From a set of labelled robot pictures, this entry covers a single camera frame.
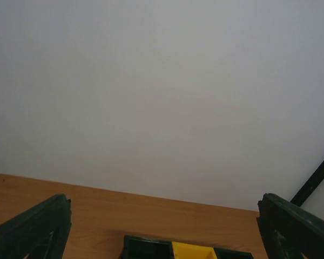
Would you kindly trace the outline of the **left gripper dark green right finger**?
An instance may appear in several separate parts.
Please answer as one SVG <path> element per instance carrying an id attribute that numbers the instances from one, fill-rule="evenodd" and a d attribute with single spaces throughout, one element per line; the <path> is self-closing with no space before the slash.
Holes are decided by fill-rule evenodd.
<path id="1" fill-rule="evenodd" d="M 256 219 L 268 258 L 324 258 L 324 220 L 273 193 Z"/>

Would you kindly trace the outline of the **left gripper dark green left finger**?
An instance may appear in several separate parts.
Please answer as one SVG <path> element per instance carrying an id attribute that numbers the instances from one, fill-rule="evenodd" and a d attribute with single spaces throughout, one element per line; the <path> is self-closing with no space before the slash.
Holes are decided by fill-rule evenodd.
<path id="1" fill-rule="evenodd" d="M 56 194 L 0 224 L 0 258 L 62 258 L 71 200 Z"/>

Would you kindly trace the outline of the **black card bin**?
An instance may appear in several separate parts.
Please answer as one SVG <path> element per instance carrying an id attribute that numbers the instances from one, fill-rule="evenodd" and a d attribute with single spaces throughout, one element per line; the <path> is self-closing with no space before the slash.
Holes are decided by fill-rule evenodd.
<path id="1" fill-rule="evenodd" d="M 172 242 L 125 235 L 119 258 L 122 259 L 172 259 Z"/>
<path id="2" fill-rule="evenodd" d="M 244 251 L 213 248 L 217 259 L 254 259 L 251 253 Z"/>

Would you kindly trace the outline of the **yellow middle card bin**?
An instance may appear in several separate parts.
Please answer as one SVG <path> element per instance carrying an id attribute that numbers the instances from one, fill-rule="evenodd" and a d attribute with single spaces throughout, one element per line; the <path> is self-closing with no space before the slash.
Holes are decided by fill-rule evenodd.
<path id="1" fill-rule="evenodd" d="M 211 247 L 172 242 L 172 248 L 175 259 L 217 259 Z"/>

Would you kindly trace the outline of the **black right frame post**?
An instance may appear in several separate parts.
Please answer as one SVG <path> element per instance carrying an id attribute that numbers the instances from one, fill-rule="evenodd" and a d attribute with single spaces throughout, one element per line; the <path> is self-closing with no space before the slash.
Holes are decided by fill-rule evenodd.
<path id="1" fill-rule="evenodd" d="M 301 207 L 305 201 L 316 190 L 320 183 L 324 180 L 324 161 L 319 165 L 315 172 L 303 184 L 299 191 L 291 199 L 291 203 Z"/>

